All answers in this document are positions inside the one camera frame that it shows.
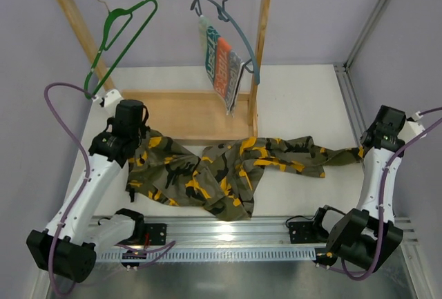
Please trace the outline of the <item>camouflage yellow green trousers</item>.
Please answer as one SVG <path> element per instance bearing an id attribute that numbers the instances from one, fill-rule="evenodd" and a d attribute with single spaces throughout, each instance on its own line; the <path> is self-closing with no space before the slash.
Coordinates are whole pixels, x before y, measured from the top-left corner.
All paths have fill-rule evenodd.
<path id="1" fill-rule="evenodd" d="M 254 195 L 268 167 L 323 178 L 325 166 L 363 160 L 361 147 L 333 150 L 311 136 L 248 137 L 206 147 L 196 155 L 158 131 L 143 139 L 128 161 L 126 190 L 167 206 L 200 207 L 222 221 L 248 220 Z"/>

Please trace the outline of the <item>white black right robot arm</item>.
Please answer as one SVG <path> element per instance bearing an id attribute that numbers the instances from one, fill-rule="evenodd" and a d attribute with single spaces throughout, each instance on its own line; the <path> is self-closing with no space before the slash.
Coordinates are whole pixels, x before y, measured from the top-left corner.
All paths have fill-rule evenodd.
<path id="1" fill-rule="evenodd" d="M 403 239 L 403 230 L 394 223 L 393 194 L 396 173 L 405 149 L 426 136 L 422 112 L 405 112 L 381 106 L 374 121 L 363 132 L 364 179 L 358 204 L 328 231 L 325 252 L 314 264 L 337 270 L 337 261 L 359 267 L 359 271 L 339 269 L 354 280 L 364 280 L 376 272 Z"/>

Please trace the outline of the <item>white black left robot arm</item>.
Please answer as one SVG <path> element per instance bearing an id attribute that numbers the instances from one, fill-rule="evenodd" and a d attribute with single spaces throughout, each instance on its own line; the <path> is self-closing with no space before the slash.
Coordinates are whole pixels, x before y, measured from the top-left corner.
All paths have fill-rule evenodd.
<path id="1" fill-rule="evenodd" d="M 104 193 L 146 137 L 148 111 L 142 102 L 123 99 L 107 127 L 92 140 L 83 177 L 58 214 L 43 231 L 26 239 L 36 265 L 75 283 L 87 279 L 97 255 L 119 243 L 138 243 L 144 236 L 144 216 L 120 209 L 94 230 L 89 222 Z"/>

